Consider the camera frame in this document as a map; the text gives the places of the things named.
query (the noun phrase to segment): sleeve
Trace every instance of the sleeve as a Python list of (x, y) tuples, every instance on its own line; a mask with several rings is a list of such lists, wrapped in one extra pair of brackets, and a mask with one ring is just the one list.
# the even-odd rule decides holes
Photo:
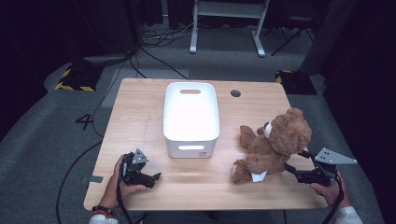
[(104, 215), (91, 217), (90, 224), (119, 224), (115, 218), (106, 218)]
[(335, 213), (335, 224), (362, 224), (354, 207), (344, 207)]

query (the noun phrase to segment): human hand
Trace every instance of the human hand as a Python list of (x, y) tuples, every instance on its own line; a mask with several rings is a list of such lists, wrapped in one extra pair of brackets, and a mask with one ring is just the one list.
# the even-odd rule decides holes
[[(119, 203), (117, 201), (117, 182), (119, 179), (120, 166), (122, 164), (123, 155), (120, 156), (114, 167), (113, 176), (108, 180), (105, 193), (102, 197), (102, 200), (99, 202), (99, 205), (102, 205), (110, 210), (114, 210), (119, 207)], [(144, 185), (133, 185), (127, 186), (123, 181), (120, 182), (120, 192), (121, 198), (124, 201), (129, 195), (145, 190), (146, 186)]]
[[(345, 184), (344, 178), (341, 176), (341, 173), (339, 171), (338, 171), (338, 175), (340, 176), (341, 183), (343, 186), (343, 191), (344, 191), (344, 200), (341, 201), (338, 208), (351, 206), (351, 202), (350, 202), (349, 196), (347, 194), (347, 186)], [(326, 200), (326, 203), (329, 206), (333, 206), (335, 204), (335, 201), (337, 200), (337, 196), (339, 193), (338, 184), (332, 183), (329, 187), (325, 187), (325, 186), (322, 186), (317, 183), (312, 183), (309, 185), (309, 187), (311, 189), (313, 189), (318, 195), (323, 196), (324, 200)]]

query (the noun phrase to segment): wooden table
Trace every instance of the wooden table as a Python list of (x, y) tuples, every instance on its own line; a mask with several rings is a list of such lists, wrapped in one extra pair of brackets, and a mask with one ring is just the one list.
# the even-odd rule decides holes
[[(86, 209), (97, 205), (120, 155), (140, 148), (149, 162), (142, 173), (162, 173), (153, 189), (136, 193), (125, 207), (130, 210), (233, 210), (309, 209), (327, 204), (294, 175), (268, 175), (263, 182), (235, 185), (233, 163), (245, 158), (238, 145), (239, 126), (256, 130), (264, 122), (290, 108), (283, 88), (277, 83), (202, 81), (215, 87), (219, 105), (220, 134), (208, 159), (173, 159), (168, 156), (163, 135), (166, 87), (175, 79), (125, 78), (107, 126), (93, 170), (102, 183), (91, 182), (84, 201)], [(232, 90), (241, 92), (231, 96)], [(289, 164), (300, 170), (313, 169), (312, 161), (292, 156)]]

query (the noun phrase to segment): brown teddy bear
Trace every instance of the brown teddy bear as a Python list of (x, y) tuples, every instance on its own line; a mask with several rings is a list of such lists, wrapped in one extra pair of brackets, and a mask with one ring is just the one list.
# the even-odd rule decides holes
[(239, 143), (247, 150), (247, 156), (233, 164), (232, 181), (235, 184), (251, 182), (252, 174), (283, 172), (284, 163), (292, 154), (302, 152), (312, 135), (303, 111), (298, 108), (290, 108), (265, 123), (257, 130), (258, 135), (246, 125), (240, 130)]

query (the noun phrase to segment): gray carpet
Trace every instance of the gray carpet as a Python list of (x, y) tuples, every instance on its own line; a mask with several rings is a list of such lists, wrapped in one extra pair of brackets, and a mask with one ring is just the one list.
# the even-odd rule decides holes
[[(269, 56), (284, 39), (278, 30), (269, 35), (264, 35), (263, 30), (261, 40), (267, 56), (260, 58), (251, 38), (253, 29), (204, 30), (198, 35), (196, 54), (189, 54), (188, 35), (166, 47), (145, 50), (176, 70), (184, 71), (190, 79), (274, 82), (276, 70), (298, 69), (311, 44), (306, 34), (290, 42), (276, 56)], [(133, 64), (139, 64), (139, 71), (144, 75), (153, 70), (166, 71), (167, 76), (174, 72), (142, 50), (137, 52), (136, 58), (133, 57)], [(56, 91), (54, 87), (67, 65), (48, 76), (44, 83), (48, 94), (32, 106), (0, 143), (2, 223), (57, 222), (55, 205), (66, 172), (81, 153), (101, 141), (100, 135), (105, 134), (117, 85), (110, 89), (110, 94), (107, 92), (115, 74), (121, 70), (135, 76), (130, 64), (121, 68), (120, 63), (105, 68), (96, 92)], [(175, 72), (169, 77), (177, 76)], [(318, 95), (288, 95), (290, 104), (304, 111), (313, 130), (309, 150), (318, 152), (326, 147), (353, 157), (322, 96), (323, 77), (318, 75), (311, 79)], [(84, 131), (83, 124), (75, 121), (86, 114), (94, 114), (94, 124)], [(92, 174), (99, 148), (81, 157), (64, 182), (59, 201), (62, 223), (88, 223), (90, 219), (91, 212), (83, 207), (87, 186), (80, 180)], [(340, 165), (339, 169), (346, 178), (350, 197), (363, 223), (384, 223), (372, 185), (361, 167)], [(329, 211), (287, 211), (288, 223), (321, 223)], [(274, 223), (284, 223), (282, 211), (271, 211), (271, 215)]]

